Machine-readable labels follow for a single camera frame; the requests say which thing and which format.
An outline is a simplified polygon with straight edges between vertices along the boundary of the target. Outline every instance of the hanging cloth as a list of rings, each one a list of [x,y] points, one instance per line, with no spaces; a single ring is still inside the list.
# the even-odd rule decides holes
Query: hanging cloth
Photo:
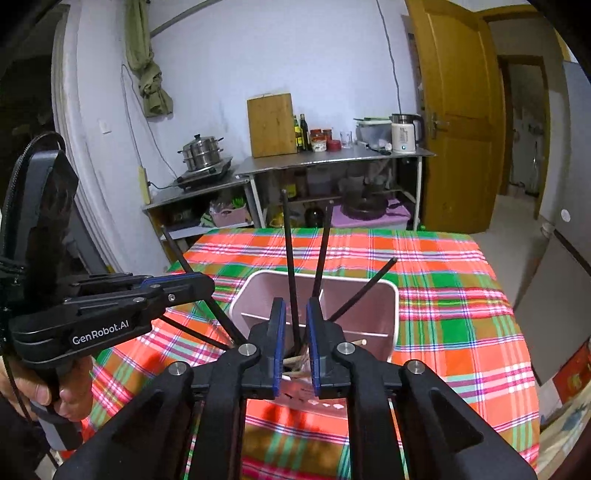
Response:
[[[125,39],[129,68],[139,77],[139,93],[144,99],[144,115],[159,116],[172,113],[173,100],[162,88],[162,71],[154,62],[145,0],[127,0]]]

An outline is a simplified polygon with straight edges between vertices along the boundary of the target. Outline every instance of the metal pipe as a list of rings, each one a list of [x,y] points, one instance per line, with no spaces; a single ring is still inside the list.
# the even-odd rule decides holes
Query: metal pipe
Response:
[[[349,311],[349,309],[355,305],[361,298],[371,290],[371,288],[379,282],[382,277],[390,271],[390,269],[396,264],[398,261],[397,258],[392,257],[388,263],[386,263],[379,272],[377,272],[362,288],[359,290],[355,295],[353,295],[348,301],[344,303],[344,305],[339,308],[336,312],[332,314],[332,316],[327,320],[328,322],[336,322],[340,319],[345,313]]]
[[[291,242],[290,206],[286,190],[281,191],[281,199],[283,200],[283,228],[285,230],[285,251],[287,256],[287,281],[290,288],[291,330],[294,336],[294,351],[298,352],[301,348],[300,315],[297,310],[296,269],[294,267],[294,249]]]
[[[166,243],[168,243],[168,246],[173,251],[175,258],[181,264],[181,267],[183,267],[183,270],[185,271],[185,273],[193,273],[193,269],[191,268],[191,265],[189,265],[189,262],[187,262],[187,259],[183,255],[183,252],[181,252],[181,249],[178,247],[177,243],[170,236],[170,233],[168,232],[168,228],[166,228],[164,225],[162,226],[162,233],[164,234],[164,238],[166,239]]]
[[[210,7],[211,5],[214,5],[214,4],[219,3],[221,1],[222,0],[205,0],[204,2],[201,2],[200,4],[195,5],[194,7],[187,8],[184,12],[179,13],[176,17],[172,17],[167,22],[164,22],[159,27],[156,27],[155,29],[153,29],[150,32],[150,37],[154,38],[156,35],[158,35],[159,33],[162,33],[168,27],[172,27],[175,23],[180,22],[184,18],[187,18],[190,15],[193,15],[194,13],[199,12],[200,10],[203,10],[204,8]]]
[[[334,202],[331,201],[324,212],[324,228],[322,232],[322,241],[320,243],[320,253],[318,254],[318,265],[316,266],[316,276],[314,277],[314,287],[312,288],[312,296],[318,298],[320,296],[320,284],[322,283],[322,274],[324,272],[324,262],[326,260],[326,250],[329,246],[330,224],[332,223]]]
[[[170,326],[180,330],[181,332],[186,333],[187,335],[190,335],[192,337],[195,337],[197,340],[201,340],[202,342],[208,343],[209,345],[214,346],[215,348],[219,348],[220,350],[230,350],[230,348],[232,348],[229,345],[226,345],[225,343],[222,342],[218,342],[217,340],[214,340],[213,338],[209,338],[208,336],[205,336],[202,333],[196,332],[195,330],[186,327],[185,325],[182,325],[179,322],[175,322],[173,319],[169,319],[167,316],[162,315],[160,317],[160,320],[162,320],[164,323],[168,323]]]
[[[193,273],[191,265],[189,265],[189,262],[187,262],[187,259],[184,257],[183,253],[181,252],[181,249],[170,236],[170,233],[168,233],[168,229],[164,225],[162,226],[162,233],[164,234],[168,246],[173,251],[174,256],[177,258],[177,260],[183,267],[185,273]],[[232,342],[234,342],[236,345],[242,345],[243,343],[246,343],[246,337],[244,337],[242,332],[238,330],[236,325],[234,325],[233,322],[230,320],[230,317],[226,315],[226,312],[222,310],[222,308],[217,304],[217,302],[214,299],[204,299],[204,302],[205,305],[207,305],[209,309],[212,311],[213,316],[216,318],[216,320],[219,322],[222,328],[230,336]]]

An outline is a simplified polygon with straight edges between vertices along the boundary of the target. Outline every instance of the wooden cutting board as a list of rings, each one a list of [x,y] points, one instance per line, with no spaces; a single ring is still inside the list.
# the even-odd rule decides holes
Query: wooden cutting board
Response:
[[[253,157],[297,153],[290,93],[253,98],[247,105]]]

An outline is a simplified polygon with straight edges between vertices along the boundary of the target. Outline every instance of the red plaid tablecloth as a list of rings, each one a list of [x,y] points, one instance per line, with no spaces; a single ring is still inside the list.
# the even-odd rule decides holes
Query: red plaid tablecloth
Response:
[[[296,270],[313,273],[321,234],[298,229],[293,236]],[[325,274],[369,278],[393,255],[400,260],[385,277],[400,291],[393,361],[424,361],[535,466],[540,427],[530,356],[511,305],[476,243],[447,233],[335,230]],[[250,274],[286,270],[283,233],[272,229],[211,233],[186,258],[215,279],[214,298],[226,310]],[[179,273],[178,263],[171,270]],[[228,342],[206,306],[186,305],[168,315]],[[198,365],[220,354],[160,320],[153,325],[151,333],[99,357],[86,436],[168,364]],[[246,414],[243,478],[350,478],[346,420],[252,400]]]

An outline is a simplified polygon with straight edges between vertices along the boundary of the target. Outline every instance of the frying pan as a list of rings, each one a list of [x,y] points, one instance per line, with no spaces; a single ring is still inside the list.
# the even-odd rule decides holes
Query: frying pan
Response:
[[[384,215],[397,217],[399,213],[391,212],[399,205],[389,206],[389,201],[382,195],[349,193],[343,199],[340,209],[343,214],[353,220],[375,220]]]

